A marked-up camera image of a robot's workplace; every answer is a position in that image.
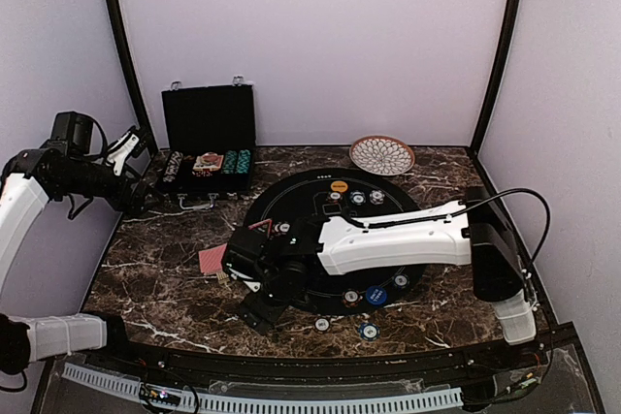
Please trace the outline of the orange big blind button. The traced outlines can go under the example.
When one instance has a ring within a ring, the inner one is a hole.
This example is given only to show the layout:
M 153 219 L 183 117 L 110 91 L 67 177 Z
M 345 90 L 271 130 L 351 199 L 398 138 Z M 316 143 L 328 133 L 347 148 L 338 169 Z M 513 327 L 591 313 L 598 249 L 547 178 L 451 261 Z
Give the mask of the orange big blind button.
M 348 190 L 348 184 L 343 180 L 334 180 L 330 184 L 330 189 L 333 192 L 344 193 Z

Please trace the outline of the blue small blind button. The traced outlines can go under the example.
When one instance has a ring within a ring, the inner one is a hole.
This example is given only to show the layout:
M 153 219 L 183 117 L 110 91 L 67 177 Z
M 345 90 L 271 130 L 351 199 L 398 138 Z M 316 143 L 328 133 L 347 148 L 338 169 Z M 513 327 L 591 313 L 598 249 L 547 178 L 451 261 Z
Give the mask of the blue small blind button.
M 383 306 L 387 298 L 387 291 L 378 285 L 370 286 L 365 292 L 366 302 L 373 306 Z

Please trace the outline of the blue white chip top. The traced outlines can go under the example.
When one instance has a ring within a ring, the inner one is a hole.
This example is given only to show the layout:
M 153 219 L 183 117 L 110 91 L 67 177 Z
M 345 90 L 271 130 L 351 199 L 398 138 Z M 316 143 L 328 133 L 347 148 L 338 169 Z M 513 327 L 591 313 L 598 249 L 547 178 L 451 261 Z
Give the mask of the blue white chip top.
M 369 199 L 373 205 L 382 205 L 385 200 L 385 194 L 380 190 L 372 190 L 370 192 Z

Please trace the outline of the blue chip stack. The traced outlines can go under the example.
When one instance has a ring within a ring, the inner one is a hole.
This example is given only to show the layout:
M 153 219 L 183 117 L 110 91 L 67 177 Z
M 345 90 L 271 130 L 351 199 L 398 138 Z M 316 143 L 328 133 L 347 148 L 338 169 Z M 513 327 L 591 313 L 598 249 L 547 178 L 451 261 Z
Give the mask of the blue chip stack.
M 358 328 L 359 336 L 365 341 L 375 341 L 380 337 L 380 328 L 374 323 L 362 323 Z

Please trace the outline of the single blue chip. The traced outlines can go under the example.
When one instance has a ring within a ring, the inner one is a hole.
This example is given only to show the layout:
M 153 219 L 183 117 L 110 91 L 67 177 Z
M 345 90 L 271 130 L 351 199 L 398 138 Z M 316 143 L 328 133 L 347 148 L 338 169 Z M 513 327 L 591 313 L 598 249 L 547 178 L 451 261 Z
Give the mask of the single blue chip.
M 366 203 L 365 193 L 362 191 L 353 191 L 350 193 L 350 201 L 356 206 L 362 206 Z

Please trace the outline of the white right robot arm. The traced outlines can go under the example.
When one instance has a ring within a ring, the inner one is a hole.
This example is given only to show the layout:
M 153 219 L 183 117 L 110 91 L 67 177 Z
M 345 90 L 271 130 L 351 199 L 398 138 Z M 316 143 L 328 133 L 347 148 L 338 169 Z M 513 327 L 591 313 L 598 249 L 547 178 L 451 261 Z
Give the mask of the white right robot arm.
M 469 266 L 474 295 L 490 303 L 504 340 L 495 360 L 515 369 L 533 352 L 537 301 L 528 272 L 496 199 L 478 189 L 463 201 L 426 210 L 360 217 L 368 201 L 352 192 L 320 212 L 281 222 L 278 232 L 242 227 L 221 264 L 254 284 L 240 306 L 245 323 L 271 330 L 290 306 L 314 314 L 352 315 L 385 307 L 405 294 L 429 265 Z

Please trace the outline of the red playing card deck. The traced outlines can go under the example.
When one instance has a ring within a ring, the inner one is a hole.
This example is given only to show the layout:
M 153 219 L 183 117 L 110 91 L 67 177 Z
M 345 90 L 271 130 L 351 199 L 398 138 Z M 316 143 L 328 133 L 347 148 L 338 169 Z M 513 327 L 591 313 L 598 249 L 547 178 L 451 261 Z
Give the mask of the red playing card deck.
M 199 268 L 203 276 L 216 278 L 218 282 L 229 280 L 229 275 L 222 266 L 225 251 L 226 244 L 221 244 L 199 252 Z

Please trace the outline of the red triangular all-in button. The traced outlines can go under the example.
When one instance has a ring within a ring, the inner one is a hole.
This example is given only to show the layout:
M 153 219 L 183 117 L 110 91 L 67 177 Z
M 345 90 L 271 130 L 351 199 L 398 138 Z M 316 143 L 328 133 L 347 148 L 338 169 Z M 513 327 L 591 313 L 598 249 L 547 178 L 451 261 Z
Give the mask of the red triangular all-in button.
M 258 232 L 269 238 L 272 232 L 273 221 L 271 219 L 264 219 L 259 222 L 253 223 L 248 226 L 251 231 Z

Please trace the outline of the brown white chip stack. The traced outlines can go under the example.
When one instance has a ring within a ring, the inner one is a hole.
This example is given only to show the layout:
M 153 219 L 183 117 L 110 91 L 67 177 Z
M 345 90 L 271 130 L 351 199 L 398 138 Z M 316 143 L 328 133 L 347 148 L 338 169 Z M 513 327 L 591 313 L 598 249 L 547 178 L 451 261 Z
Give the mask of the brown white chip stack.
M 318 318 L 314 322 L 314 327 L 318 332 L 325 333 L 330 329 L 331 324 L 326 318 Z

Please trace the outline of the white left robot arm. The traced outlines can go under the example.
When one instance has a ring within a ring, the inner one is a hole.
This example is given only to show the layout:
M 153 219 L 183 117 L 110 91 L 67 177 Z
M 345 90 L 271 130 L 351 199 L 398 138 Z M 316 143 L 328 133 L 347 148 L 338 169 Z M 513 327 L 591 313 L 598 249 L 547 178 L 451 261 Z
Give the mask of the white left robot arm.
M 151 189 L 127 164 L 139 156 L 147 132 L 130 127 L 118 140 L 100 139 L 92 152 L 91 139 L 101 125 L 76 111 L 56 115 L 49 138 L 41 147 L 24 149 L 11 158 L 1 174 L 1 277 L 9 275 L 23 240 L 51 202 L 71 201 L 68 217 L 77 218 L 94 200 L 114 210 L 140 214 Z M 81 205 L 74 203 L 81 196 Z M 125 341 L 122 319 L 107 314 L 77 313 L 49 317 L 1 317 L 1 370 L 23 374 L 35 362 L 83 350 L 98 350 L 116 371 L 137 362 L 136 348 Z

